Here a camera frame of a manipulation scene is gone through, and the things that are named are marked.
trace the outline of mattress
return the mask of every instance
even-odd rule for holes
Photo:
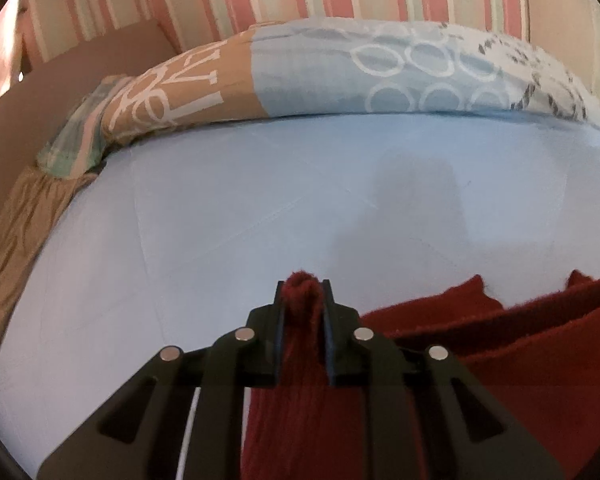
[[[162,346],[210,345],[277,280],[361,313],[481,274],[506,306],[600,277],[600,133],[525,114],[228,123],[107,159],[54,229],[0,352],[32,476]]]

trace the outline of triangular cutout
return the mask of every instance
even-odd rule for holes
[[[126,399],[100,424],[100,433],[115,438],[124,444],[136,439],[140,422],[149,405],[157,380],[148,377],[133,390]]]
[[[504,432],[504,426],[460,379],[451,379],[469,439],[479,443]]]

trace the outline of screw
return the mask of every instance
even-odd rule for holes
[[[160,350],[160,359],[163,361],[175,361],[180,357],[180,349],[177,346],[165,346]]]
[[[358,341],[369,341],[374,336],[374,331],[365,326],[361,326],[353,331],[353,337]]]
[[[235,338],[238,341],[251,341],[255,337],[256,333],[252,328],[248,326],[243,326],[235,331]]]
[[[445,347],[436,345],[429,348],[429,355],[436,361],[444,361],[447,357],[449,357],[449,352]]]

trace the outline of wrinkled brown fabric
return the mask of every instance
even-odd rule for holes
[[[76,192],[95,179],[61,180],[25,168],[0,212],[0,343],[35,258]]]

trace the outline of red cloth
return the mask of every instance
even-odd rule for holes
[[[480,276],[438,296],[363,316],[400,345],[453,351],[551,452],[568,479],[600,446],[600,280],[504,310]],[[362,398],[327,387],[320,364],[321,289],[304,272],[285,283],[281,384],[253,390],[245,480],[362,480]]]

